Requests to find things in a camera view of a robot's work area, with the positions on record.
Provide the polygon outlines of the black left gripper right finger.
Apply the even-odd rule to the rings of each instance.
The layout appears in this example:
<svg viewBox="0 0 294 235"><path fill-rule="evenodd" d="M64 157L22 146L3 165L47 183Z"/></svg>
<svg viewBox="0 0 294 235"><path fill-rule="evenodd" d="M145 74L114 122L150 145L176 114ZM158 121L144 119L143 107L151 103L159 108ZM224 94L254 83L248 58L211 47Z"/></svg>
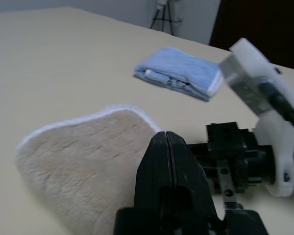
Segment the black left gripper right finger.
<svg viewBox="0 0 294 235"><path fill-rule="evenodd" d="M217 217L206 174L184 139L167 132L173 179L174 215L185 218L189 214L201 219Z"/></svg>

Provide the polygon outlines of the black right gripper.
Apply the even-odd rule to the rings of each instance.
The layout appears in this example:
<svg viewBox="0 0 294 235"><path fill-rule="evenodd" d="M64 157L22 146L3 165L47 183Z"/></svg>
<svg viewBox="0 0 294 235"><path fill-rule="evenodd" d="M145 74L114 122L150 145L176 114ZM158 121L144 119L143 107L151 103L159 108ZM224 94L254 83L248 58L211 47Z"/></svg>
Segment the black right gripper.
<svg viewBox="0 0 294 235"><path fill-rule="evenodd" d="M196 158L209 156L216 168L226 209L242 209L236 195L249 186L274 183L274 156L270 145L259 145L253 132L235 122L206 126L208 142L188 144Z"/></svg>

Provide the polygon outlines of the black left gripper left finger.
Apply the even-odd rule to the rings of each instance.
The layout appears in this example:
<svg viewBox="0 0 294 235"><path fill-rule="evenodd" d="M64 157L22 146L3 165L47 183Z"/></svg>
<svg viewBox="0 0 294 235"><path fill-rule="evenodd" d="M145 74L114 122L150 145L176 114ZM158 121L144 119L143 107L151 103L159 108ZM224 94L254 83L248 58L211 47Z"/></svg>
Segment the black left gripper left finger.
<svg viewBox="0 0 294 235"><path fill-rule="evenodd" d="M169 146L165 132L156 133L150 140L136 173L134 208L161 215L162 188L171 186Z"/></svg>

